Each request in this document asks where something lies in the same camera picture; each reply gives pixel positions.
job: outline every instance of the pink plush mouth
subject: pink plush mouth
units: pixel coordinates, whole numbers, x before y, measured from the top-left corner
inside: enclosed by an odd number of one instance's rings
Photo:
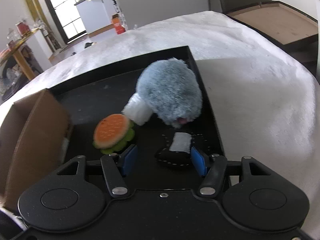
[[[177,119],[179,124],[186,124],[188,122],[187,118],[178,117]]]

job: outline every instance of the blue gripper pad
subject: blue gripper pad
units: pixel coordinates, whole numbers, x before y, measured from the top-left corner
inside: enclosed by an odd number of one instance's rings
[[[127,153],[127,155],[124,158],[123,165],[121,167],[122,176],[127,176],[131,172],[133,165],[137,159],[137,155],[138,155],[137,146],[133,147],[132,150]]]
[[[207,175],[205,160],[195,147],[191,148],[191,161],[198,174],[202,177],[205,177]]]

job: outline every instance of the wooden table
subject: wooden table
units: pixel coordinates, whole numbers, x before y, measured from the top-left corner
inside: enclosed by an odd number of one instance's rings
[[[36,75],[33,73],[31,67],[27,63],[26,59],[20,52],[19,48],[21,45],[23,45],[33,34],[35,34],[39,28],[32,29],[32,31],[25,36],[21,40],[18,40],[17,43],[15,44],[14,48],[8,50],[8,52],[5,52],[1,58],[0,58],[0,65],[3,64],[10,56],[13,56],[14,59],[16,60],[17,64],[23,71],[23,73],[26,75],[26,77],[29,80],[32,80],[36,77]]]

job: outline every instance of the black tray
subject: black tray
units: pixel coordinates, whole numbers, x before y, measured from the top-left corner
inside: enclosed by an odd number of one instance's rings
[[[172,57],[184,60],[196,75],[203,95],[201,116],[181,129],[165,125],[155,114],[143,126],[135,125],[134,143],[138,146],[138,158],[125,182],[132,189],[197,189],[202,178],[191,165],[188,169],[177,171],[162,166],[154,157],[159,149],[172,143],[175,132],[192,134],[192,144],[208,155],[223,155],[211,105],[188,46],[152,52],[105,65],[52,87],[50,91],[70,113],[74,124],[65,161],[76,155],[85,155],[87,160],[100,159],[100,150],[92,145],[93,131],[98,122],[110,114],[122,111],[135,92],[137,79],[144,68],[154,61]],[[99,184],[103,189],[105,183],[102,177],[100,179],[101,181],[96,181],[95,184]]]

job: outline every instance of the jar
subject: jar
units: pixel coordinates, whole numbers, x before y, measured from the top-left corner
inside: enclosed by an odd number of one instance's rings
[[[30,32],[30,28],[26,20],[22,20],[16,24],[17,30],[21,36],[24,36]]]
[[[16,42],[21,38],[21,36],[17,33],[16,30],[13,30],[11,28],[9,28],[9,32],[8,32],[8,47],[10,49],[12,49],[14,47],[14,45],[16,44]]]

